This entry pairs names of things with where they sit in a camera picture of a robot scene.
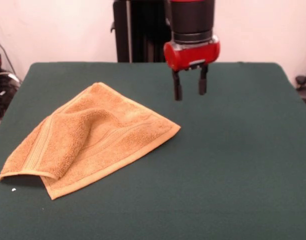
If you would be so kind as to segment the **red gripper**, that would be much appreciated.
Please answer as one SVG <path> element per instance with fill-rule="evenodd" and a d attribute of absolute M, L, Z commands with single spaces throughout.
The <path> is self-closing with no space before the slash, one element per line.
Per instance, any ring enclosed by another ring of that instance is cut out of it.
<path fill-rule="evenodd" d="M 210 63 L 215 62 L 220 55 L 220 40 L 213 35 L 208 41 L 197 44 L 178 44 L 173 40 L 166 42 L 163 53 L 167 65 L 172 69 L 174 99 L 182 100 L 182 86 L 178 71 L 194 69 L 202 66 L 198 81 L 198 91 L 201 96 L 207 92 L 207 74 Z"/>

